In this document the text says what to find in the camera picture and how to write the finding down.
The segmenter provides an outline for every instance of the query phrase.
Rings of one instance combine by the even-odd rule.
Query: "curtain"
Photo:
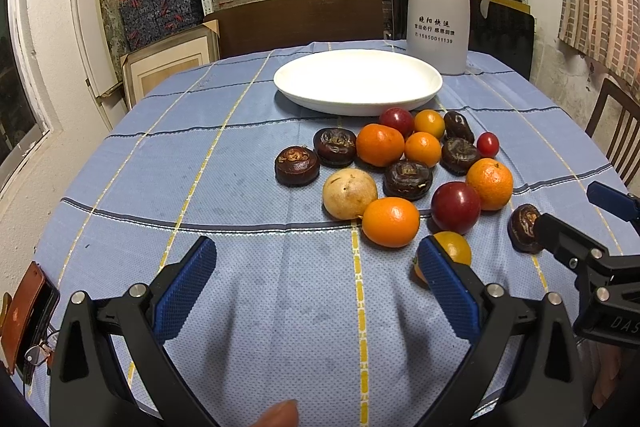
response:
[[[640,0],[562,0],[559,39],[621,78],[640,100]]]

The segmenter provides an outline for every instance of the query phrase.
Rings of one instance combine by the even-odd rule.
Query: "wall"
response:
[[[583,129],[593,112],[606,69],[585,58],[558,39],[562,0],[527,0],[536,19],[531,82],[562,107]],[[594,141],[606,152],[620,112],[609,107],[603,113]],[[640,175],[631,186],[640,194]]]
[[[50,212],[108,132],[85,83],[70,0],[23,1],[22,50],[36,58],[34,82],[51,131],[0,194],[0,295],[15,291]]]

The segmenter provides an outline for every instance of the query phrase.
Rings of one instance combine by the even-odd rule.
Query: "cherry tomato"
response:
[[[494,133],[484,132],[478,137],[476,147],[483,158],[495,158],[500,150],[500,142]]]

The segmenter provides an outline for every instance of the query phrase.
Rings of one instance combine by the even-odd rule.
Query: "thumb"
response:
[[[298,427],[298,401],[285,400],[272,405],[251,427]]]

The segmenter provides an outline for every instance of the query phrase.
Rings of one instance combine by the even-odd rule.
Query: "silver bolt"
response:
[[[495,298],[502,297],[504,295],[504,288],[495,282],[487,285],[486,291],[489,295]]]
[[[549,293],[546,298],[549,299],[549,302],[554,306],[562,304],[562,297],[556,292]]]
[[[76,292],[71,295],[71,302],[73,302],[73,304],[80,304],[82,301],[84,301],[84,292]]]
[[[609,290],[607,290],[604,286],[601,286],[596,290],[596,297],[599,301],[607,302],[609,300]]]
[[[142,297],[146,293],[146,285],[142,282],[138,284],[134,284],[131,288],[129,288],[129,295],[132,297]]]

